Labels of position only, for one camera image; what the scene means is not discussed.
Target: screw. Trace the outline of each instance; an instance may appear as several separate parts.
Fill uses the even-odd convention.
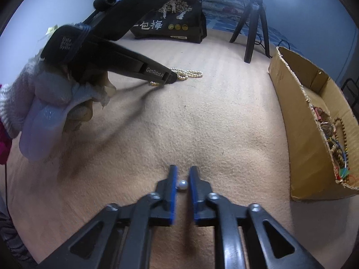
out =
[[[110,212],[118,211],[118,206],[115,203],[110,203],[106,206],[106,210]]]
[[[209,199],[211,200],[217,200],[219,199],[219,195],[217,193],[211,192],[210,194],[208,194]]]
[[[152,199],[160,199],[160,198],[161,198],[157,192],[151,192],[151,193],[149,194],[149,196],[150,196]]]
[[[261,210],[261,206],[258,203],[253,203],[250,205],[250,210],[258,212],[259,210]]]

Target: label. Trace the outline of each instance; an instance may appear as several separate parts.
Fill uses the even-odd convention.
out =
[[[159,71],[156,71],[156,70],[153,70],[153,69],[150,69],[150,68],[147,68],[146,72],[148,72],[149,74],[158,76],[158,77],[163,77],[163,75],[164,75],[164,73],[161,73]]]
[[[178,39],[187,39],[187,37],[173,37],[171,36],[172,38],[178,38]]]
[[[72,39],[70,37],[62,37],[60,49],[69,50],[72,46]]]

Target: white pearl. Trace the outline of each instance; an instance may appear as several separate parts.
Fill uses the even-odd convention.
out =
[[[185,191],[188,188],[188,182],[186,180],[181,180],[178,182],[177,189]]]
[[[201,78],[203,77],[203,73],[200,71],[193,71],[193,70],[182,70],[179,68],[171,68],[171,71],[177,74],[177,78],[179,80],[187,80],[189,77],[191,78]],[[157,83],[151,82],[152,86],[158,86]]]

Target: beige carpet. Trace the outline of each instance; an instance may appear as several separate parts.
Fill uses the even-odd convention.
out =
[[[43,260],[106,203],[135,202],[166,177],[185,178],[191,165],[213,190],[237,204],[261,203],[328,269],[350,255],[359,224],[359,198],[293,203],[289,199],[287,140],[270,59],[229,44],[230,33],[209,31],[202,44],[174,40],[120,43],[168,67],[204,72],[201,79],[164,88],[116,74],[118,92],[93,119],[67,135],[45,161],[10,156],[10,213],[37,261]],[[186,195],[177,219],[159,228],[152,268],[214,268],[211,228],[189,224]]]

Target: white glove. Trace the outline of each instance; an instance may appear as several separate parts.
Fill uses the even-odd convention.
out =
[[[13,84],[0,88],[0,119],[11,138],[17,137],[22,131],[35,96],[53,106],[68,105],[72,99],[74,81],[67,67],[55,67],[44,62],[40,59],[40,53],[27,62]],[[106,96],[105,87],[102,92],[101,99]],[[91,103],[80,104],[69,112],[71,126],[78,126],[78,120],[87,121],[92,117]]]

